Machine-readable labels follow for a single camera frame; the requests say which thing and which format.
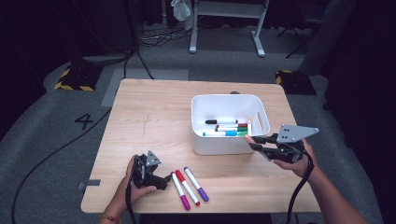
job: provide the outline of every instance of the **bracelet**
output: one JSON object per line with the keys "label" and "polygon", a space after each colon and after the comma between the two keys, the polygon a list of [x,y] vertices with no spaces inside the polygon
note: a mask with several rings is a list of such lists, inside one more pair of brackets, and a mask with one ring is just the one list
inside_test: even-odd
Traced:
{"label": "bracelet", "polygon": [[106,214],[102,214],[100,216],[100,218],[105,218],[105,219],[107,219],[109,221],[116,222],[117,224],[122,224],[122,221],[121,221],[121,219],[119,217],[110,217],[110,216],[108,216]]}

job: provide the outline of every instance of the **plastic bag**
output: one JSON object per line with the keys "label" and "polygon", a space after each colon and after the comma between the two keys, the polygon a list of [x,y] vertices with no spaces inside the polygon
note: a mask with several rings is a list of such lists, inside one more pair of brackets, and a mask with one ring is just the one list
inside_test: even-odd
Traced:
{"label": "plastic bag", "polygon": [[174,16],[178,21],[184,21],[184,28],[192,27],[192,8],[190,0],[173,0],[171,6],[174,8]]}

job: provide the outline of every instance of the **purple marker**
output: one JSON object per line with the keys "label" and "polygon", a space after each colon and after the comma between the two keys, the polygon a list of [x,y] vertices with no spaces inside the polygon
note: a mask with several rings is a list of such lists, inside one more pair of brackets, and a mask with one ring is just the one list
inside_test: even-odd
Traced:
{"label": "purple marker", "polygon": [[192,175],[189,167],[184,167],[184,172],[186,172],[187,176],[190,178],[192,184],[197,188],[199,194],[204,199],[204,201],[205,202],[209,201],[209,197],[207,197],[206,193],[204,192],[204,189],[202,189],[201,186],[198,184],[197,180]]}
{"label": "purple marker", "polygon": [[186,208],[186,210],[190,210],[189,201],[187,201],[186,195],[184,194],[183,189],[180,186],[180,183],[178,183],[175,172],[172,172],[171,174],[172,174],[172,179],[174,180],[175,186],[177,188],[177,192],[180,195],[180,199],[183,202],[184,207]]}

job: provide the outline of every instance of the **person's hand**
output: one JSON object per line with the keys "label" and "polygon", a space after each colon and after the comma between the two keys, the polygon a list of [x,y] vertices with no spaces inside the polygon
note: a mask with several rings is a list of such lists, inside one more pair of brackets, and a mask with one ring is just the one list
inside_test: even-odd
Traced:
{"label": "person's hand", "polygon": [[[249,143],[256,143],[250,136],[246,135],[245,139],[247,140],[247,142]],[[304,143],[304,147],[306,152],[312,157],[312,160],[314,161],[314,165],[315,165],[315,169],[318,168],[318,163],[317,163],[317,158],[315,156],[314,150],[312,148],[312,146],[305,140],[302,139],[303,143]],[[307,168],[307,164],[308,164],[308,158],[303,155],[303,157],[293,163],[290,164],[288,162],[285,161],[280,161],[280,160],[274,160],[274,164],[278,165],[280,168],[284,169],[284,170],[291,170],[293,171],[297,176],[299,177],[303,177],[303,175],[305,174],[306,168]]]}
{"label": "person's hand", "polygon": [[[121,180],[116,193],[113,196],[110,204],[107,206],[105,210],[105,214],[112,217],[120,217],[124,211],[126,211],[126,203],[125,203],[125,190],[128,187],[129,177],[132,172],[132,168],[134,167],[134,158],[131,158],[128,164],[128,168],[126,169],[125,177]],[[132,195],[131,195],[131,203],[134,204],[141,197],[150,194],[151,192],[157,190],[155,186],[147,186],[139,189],[134,182],[132,182]]]}

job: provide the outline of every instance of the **marker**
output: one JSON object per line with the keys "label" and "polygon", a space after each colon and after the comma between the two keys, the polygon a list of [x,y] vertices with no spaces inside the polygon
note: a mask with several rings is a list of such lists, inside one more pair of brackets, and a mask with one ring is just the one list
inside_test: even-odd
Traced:
{"label": "marker", "polygon": [[195,186],[195,188],[198,190],[199,194],[201,197],[204,199],[205,202],[209,201],[209,197],[207,197],[206,193],[204,192],[204,189],[201,188],[201,186],[198,184],[197,180],[195,179],[194,175],[191,173],[189,167],[184,167],[184,172],[186,172],[187,176],[190,178],[192,184]]}
{"label": "marker", "polygon": [[205,132],[203,136],[237,136],[238,132],[236,131],[225,131],[225,132]]}
{"label": "marker", "polygon": [[251,120],[247,120],[247,135],[251,136]]}
{"label": "marker", "polygon": [[172,179],[174,180],[177,192],[180,195],[180,199],[183,202],[184,207],[186,208],[186,210],[190,210],[189,201],[187,201],[186,195],[184,194],[183,189],[181,188],[180,184],[178,183],[175,172],[172,172],[171,174],[172,174]]}
{"label": "marker", "polygon": [[248,127],[237,127],[237,128],[216,128],[216,132],[225,132],[225,131],[236,131],[236,132],[244,132],[247,131]]}
{"label": "marker", "polygon": [[236,123],[236,124],[218,124],[216,128],[237,128],[237,127],[247,127],[247,123]]}
{"label": "marker", "polygon": [[189,184],[187,183],[186,179],[184,178],[183,174],[179,170],[176,170],[176,176],[177,176],[177,179],[180,180],[180,182],[183,184],[183,186],[187,190],[187,192],[190,194],[190,197],[192,198],[194,203],[196,205],[199,205],[199,201],[198,201],[197,197],[192,192],[192,190],[191,190]]}
{"label": "marker", "polygon": [[202,133],[203,137],[222,137],[222,136],[245,136],[248,131],[236,132],[236,131],[225,131],[225,132],[205,132]]}
{"label": "marker", "polygon": [[207,124],[235,124],[237,119],[207,119],[205,123]]}

